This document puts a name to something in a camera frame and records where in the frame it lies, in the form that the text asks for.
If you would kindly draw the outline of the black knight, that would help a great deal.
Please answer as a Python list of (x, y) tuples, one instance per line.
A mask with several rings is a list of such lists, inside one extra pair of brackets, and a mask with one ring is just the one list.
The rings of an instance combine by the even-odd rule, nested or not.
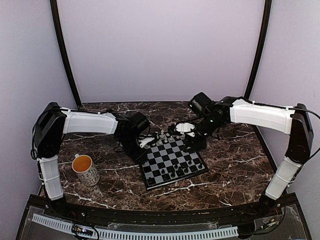
[(197, 171), (197, 167), (196, 167), (195, 165), (193, 165), (193, 166), (190, 167), (190, 170), (191, 170), (192, 172), (195, 172), (195, 171)]

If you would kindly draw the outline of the black grey chess board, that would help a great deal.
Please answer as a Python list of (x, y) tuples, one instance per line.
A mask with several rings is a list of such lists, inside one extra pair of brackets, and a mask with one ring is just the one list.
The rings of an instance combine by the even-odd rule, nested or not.
[[(170, 136), (159, 139), (155, 146), (146, 146), (147, 161), (140, 166), (141, 175), (146, 190), (153, 190), (184, 179), (192, 178), (209, 171), (201, 155), (185, 147), (185, 136)], [(196, 166), (197, 171), (192, 172), (190, 167)], [(171, 171), (175, 170), (175, 178), (171, 178)]]

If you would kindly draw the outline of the black piece edge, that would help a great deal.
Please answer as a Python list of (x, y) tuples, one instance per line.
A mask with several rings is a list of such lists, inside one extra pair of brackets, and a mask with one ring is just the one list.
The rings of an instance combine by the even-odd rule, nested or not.
[(154, 180), (154, 179), (153, 179), (152, 177), (149, 177), (149, 178), (147, 179), (147, 181), (148, 181), (149, 184), (152, 184), (153, 180)]

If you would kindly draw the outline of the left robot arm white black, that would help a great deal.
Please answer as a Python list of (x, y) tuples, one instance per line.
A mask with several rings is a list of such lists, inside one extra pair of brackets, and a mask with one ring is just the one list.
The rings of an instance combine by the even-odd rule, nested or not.
[(51, 203), (51, 210), (60, 218), (67, 218), (70, 206), (62, 198), (58, 158), (65, 136), (112, 136), (123, 152), (137, 165), (147, 157), (142, 133), (150, 126), (141, 112), (133, 115), (109, 109), (103, 112), (76, 110), (49, 103), (32, 127), (30, 156), (37, 161), (39, 176)]

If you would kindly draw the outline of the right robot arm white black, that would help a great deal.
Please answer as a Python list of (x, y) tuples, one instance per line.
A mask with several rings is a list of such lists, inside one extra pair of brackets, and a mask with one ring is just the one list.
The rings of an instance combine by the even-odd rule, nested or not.
[(196, 114), (195, 120), (185, 120), (175, 126), (181, 134), (186, 134), (186, 146), (196, 150), (205, 149), (207, 138), (227, 124), (252, 125), (263, 131), (262, 138), (267, 143), (274, 136), (283, 135), (286, 143), (283, 159), (277, 163), (277, 169), (264, 191), (264, 199), (255, 205), (255, 213), (266, 217), (275, 208), (277, 200), (297, 177), (303, 166), (318, 154), (313, 150), (314, 130), (309, 115), (320, 116), (307, 109), (304, 104), (272, 105), (250, 101), (239, 96), (226, 96), (213, 101), (200, 92), (188, 103)]

